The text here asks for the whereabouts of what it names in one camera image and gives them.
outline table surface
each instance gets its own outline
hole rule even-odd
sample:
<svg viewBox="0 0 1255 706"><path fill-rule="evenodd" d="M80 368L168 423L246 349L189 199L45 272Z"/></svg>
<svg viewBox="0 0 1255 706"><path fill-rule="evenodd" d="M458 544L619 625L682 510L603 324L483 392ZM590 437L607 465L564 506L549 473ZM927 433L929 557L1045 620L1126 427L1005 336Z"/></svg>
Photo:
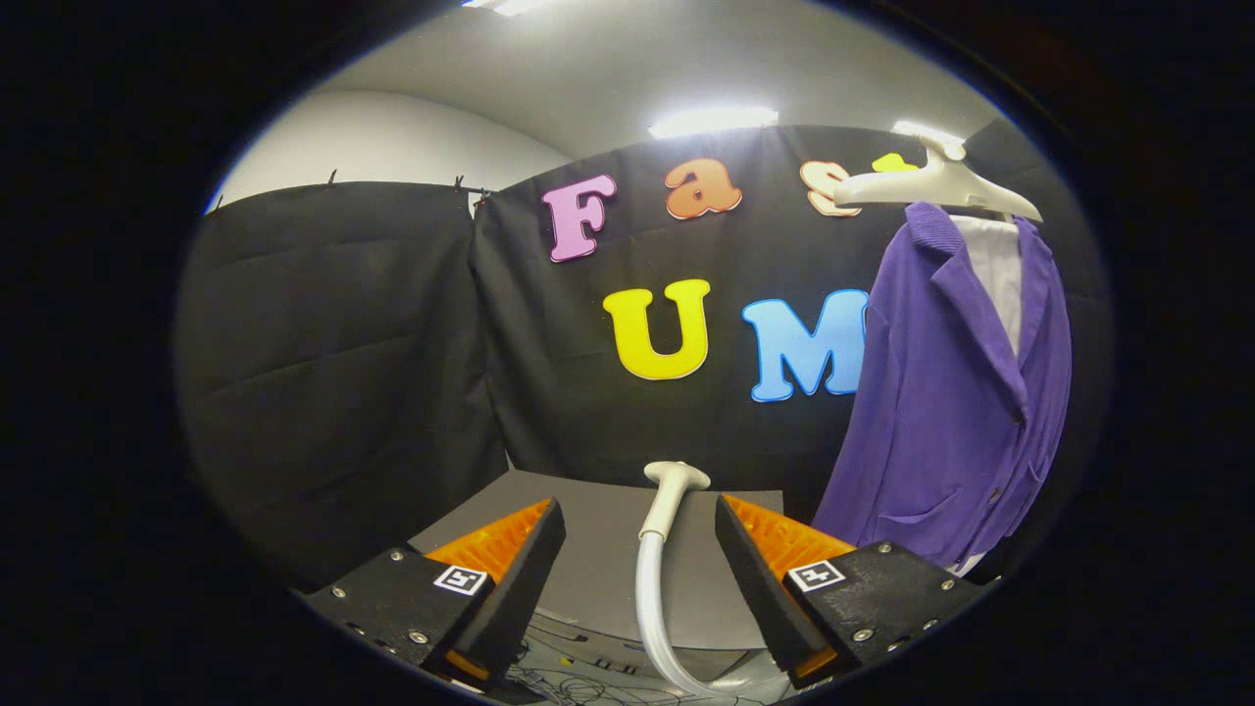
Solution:
<svg viewBox="0 0 1255 706"><path fill-rule="evenodd" d="M537 612L572 627L640 641L636 627L636 533L655 492L511 470L409 544L432 552L493 520L553 497L566 542ZM778 490L734 495L777 513ZM671 645L689 650L762 650L762 633L714 535L719 493L686 493L663 551L663 609Z"/></svg>

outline flexible tube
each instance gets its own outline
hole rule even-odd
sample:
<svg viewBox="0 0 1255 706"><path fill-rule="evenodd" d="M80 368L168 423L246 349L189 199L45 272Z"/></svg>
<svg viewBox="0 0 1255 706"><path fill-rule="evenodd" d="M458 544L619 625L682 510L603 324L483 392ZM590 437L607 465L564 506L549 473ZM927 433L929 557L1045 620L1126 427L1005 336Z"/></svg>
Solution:
<svg viewBox="0 0 1255 706"><path fill-rule="evenodd" d="M695 696L725 696L693 678L675 658L671 641L663 621L663 544L671 529L675 510L689 488L708 488L710 479L702 472L678 461L658 461L645 466L645 475L658 483L658 495L640 530L640 553L636 556L636 623L640 641L650 663L666 681Z"/></svg>
<svg viewBox="0 0 1255 706"><path fill-rule="evenodd" d="M636 623L640 626L645 653L666 681L684 691L697 696L725 696L728 692L693 678L671 651L671 641L666 637L666 626L663 623L661 567L663 535L648 532L640 540L640 554L636 556Z"/></svg>

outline white ceiling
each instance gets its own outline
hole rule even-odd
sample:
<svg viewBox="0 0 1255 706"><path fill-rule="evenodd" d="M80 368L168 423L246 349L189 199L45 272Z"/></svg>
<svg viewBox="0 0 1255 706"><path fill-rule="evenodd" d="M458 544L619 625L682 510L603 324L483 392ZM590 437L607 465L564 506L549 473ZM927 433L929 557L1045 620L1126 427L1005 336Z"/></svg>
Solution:
<svg viewBox="0 0 1255 706"><path fill-rule="evenodd" d="M479 114L582 158L650 139L680 109L762 105L781 124L968 137L996 108L940 65L807 0L551 0L453 8L315 92L385 90Z"/></svg>

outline plastic hanger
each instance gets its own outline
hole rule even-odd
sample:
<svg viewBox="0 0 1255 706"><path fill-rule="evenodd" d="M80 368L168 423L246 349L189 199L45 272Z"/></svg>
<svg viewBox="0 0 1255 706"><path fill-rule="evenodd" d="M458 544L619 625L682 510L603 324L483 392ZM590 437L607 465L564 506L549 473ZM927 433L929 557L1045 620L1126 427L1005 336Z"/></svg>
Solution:
<svg viewBox="0 0 1255 706"><path fill-rule="evenodd" d="M909 172L866 173L843 179L832 192L837 206L927 201L937 206L996 211L1007 219L1015 214L1042 222L1042 213L1028 198L969 169L963 163L968 152L958 138L946 139L912 123L899 123L894 132L911 134L922 142L927 164Z"/></svg>

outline letter m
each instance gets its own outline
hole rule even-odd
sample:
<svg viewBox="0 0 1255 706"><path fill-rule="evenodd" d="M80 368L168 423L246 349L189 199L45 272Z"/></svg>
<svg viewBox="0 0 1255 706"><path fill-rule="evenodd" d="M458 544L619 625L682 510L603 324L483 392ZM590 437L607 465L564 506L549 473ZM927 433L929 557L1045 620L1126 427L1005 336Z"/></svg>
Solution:
<svg viewBox="0 0 1255 706"><path fill-rule="evenodd" d="M820 322L811 332L779 298L747 305L740 316L758 334L758 385L749 394L754 403L781 403L793 396L793 386L784 380L786 366L802 391L814 395L830 359L832 375L823 389L832 395L855 393L862 369L866 307L866 291L833 291L823 300Z"/></svg>

